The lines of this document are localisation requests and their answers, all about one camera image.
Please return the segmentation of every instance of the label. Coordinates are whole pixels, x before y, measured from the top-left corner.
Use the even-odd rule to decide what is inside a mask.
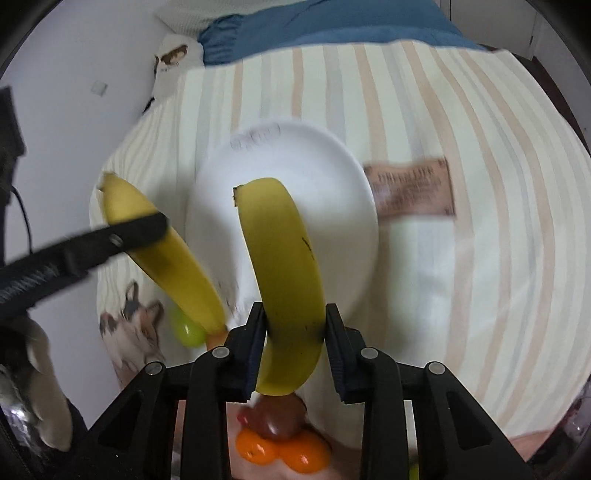
[[[364,170],[379,219],[399,215],[454,216],[456,213],[445,158],[403,166],[369,165]]]

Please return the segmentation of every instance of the black clamp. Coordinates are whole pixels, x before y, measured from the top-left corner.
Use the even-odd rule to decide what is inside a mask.
[[[57,480],[163,480],[170,465],[177,403],[187,400],[181,480],[230,480],[226,402],[247,401],[266,334],[261,303],[224,346],[193,364],[148,364],[91,428]],[[534,480],[532,470],[478,402],[438,362],[398,364],[365,346],[326,307],[326,347],[336,391],[365,403],[363,480],[407,480],[404,400],[413,402],[421,480]]]

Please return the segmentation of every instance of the dog print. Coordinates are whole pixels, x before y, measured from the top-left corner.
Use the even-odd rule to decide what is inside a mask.
[[[101,314],[100,335],[122,388],[146,364],[154,360],[164,362],[158,339],[158,324],[163,316],[164,307],[159,301],[147,307],[140,303],[136,281],[127,287],[123,309],[116,317],[108,312]]]

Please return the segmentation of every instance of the green fruit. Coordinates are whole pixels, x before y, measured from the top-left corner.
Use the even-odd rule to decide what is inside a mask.
[[[188,348],[202,346],[207,339],[207,332],[198,323],[192,321],[177,305],[168,316],[176,338]]]

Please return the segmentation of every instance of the orange fruit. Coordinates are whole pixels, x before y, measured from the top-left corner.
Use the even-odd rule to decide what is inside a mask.
[[[291,440],[280,442],[279,457],[294,472],[316,473],[330,464],[330,446],[317,433],[304,429]]]
[[[277,458],[275,442],[265,440],[251,429],[242,429],[238,434],[236,450],[242,458],[257,465],[268,465]]]

